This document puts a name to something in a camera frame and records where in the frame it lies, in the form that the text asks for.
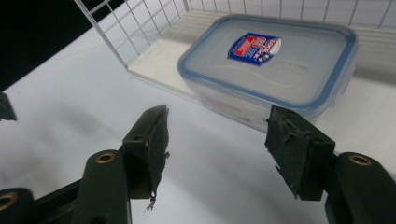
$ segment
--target red and blue sticker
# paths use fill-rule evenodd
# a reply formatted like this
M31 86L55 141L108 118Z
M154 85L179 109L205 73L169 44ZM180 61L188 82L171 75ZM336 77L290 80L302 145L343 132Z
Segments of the red and blue sticker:
M233 43L228 58L261 66L274 58L280 45L280 37L248 33Z

